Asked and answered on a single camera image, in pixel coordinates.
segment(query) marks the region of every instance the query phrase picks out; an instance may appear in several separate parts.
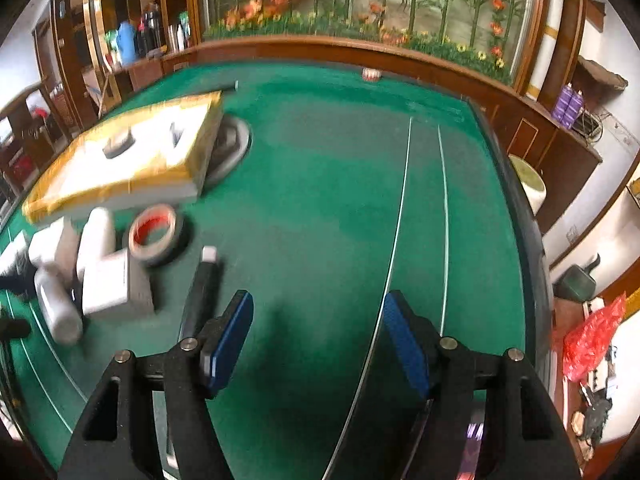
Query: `blue bottle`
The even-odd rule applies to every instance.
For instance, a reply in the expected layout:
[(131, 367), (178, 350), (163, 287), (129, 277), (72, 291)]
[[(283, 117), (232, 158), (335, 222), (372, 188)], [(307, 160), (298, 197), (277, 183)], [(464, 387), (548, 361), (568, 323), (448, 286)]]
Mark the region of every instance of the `blue bottle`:
[(122, 22), (116, 36), (116, 43), (120, 51), (120, 59), (123, 65), (133, 63), (138, 59), (136, 54), (136, 46), (134, 38), (136, 37), (136, 29), (129, 22)]

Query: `small white box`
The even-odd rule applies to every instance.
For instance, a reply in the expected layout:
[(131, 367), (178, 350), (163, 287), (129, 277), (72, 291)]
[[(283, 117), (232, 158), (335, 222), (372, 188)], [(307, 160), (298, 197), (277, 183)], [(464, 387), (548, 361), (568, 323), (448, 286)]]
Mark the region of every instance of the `small white box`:
[(38, 231), (29, 245), (29, 259), (36, 267), (53, 267), (60, 275), (63, 285), (71, 286), (76, 270), (80, 237), (67, 217), (53, 222)]
[(99, 319), (132, 319), (154, 311), (149, 276), (128, 249), (87, 265), (82, 312)]

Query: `green table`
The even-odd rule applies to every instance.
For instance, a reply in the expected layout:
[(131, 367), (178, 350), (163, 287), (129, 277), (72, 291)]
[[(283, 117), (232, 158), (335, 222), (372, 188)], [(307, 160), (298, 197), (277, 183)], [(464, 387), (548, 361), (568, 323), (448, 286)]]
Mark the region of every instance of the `green table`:
[[(232, 381), (209, 404), (236, 479), (322, 478), (374, 332), (369, 380), (334, 478), (390, 477), (420, 399), (385, 330), (376, 331), (388, 290), (401, 289), (418, 314), (474, 350), (539, 353), (540, 235), (495, 137), (466, 101), (392, 76), (364, 82), (357, 68), (248, 62), (181, 70), (118, 111), (235, 80), (224, 108), (248, 122), (251, 148), (221, 184), (180, 206), (193, 241), (152, 271), (154, 316), (89, 322), (65, 348), (52, 342), (36, 301), (6, 297), (32, 325), (12, 351), (28, 428), (56, 468), (113, 353), (175, 343), (203, 245), (226, 260), (220, 310), (238, 288), (255, 301)], [(135, 213), (117, 213), (117, 227)], [(0, 247), (21, 229), (34, 232), (17, 212)]]

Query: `wooden door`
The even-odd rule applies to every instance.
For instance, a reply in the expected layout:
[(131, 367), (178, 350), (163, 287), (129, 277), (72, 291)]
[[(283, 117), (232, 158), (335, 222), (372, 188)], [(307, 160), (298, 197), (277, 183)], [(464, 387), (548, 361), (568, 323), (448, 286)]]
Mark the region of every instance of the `wooden door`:
[(49, 10), (53, 44), (67, 103), (75, 123), (81, 130), (86, 130), (95, 124), (97, 114), (82, 78), (70, 0), (51, 0)]

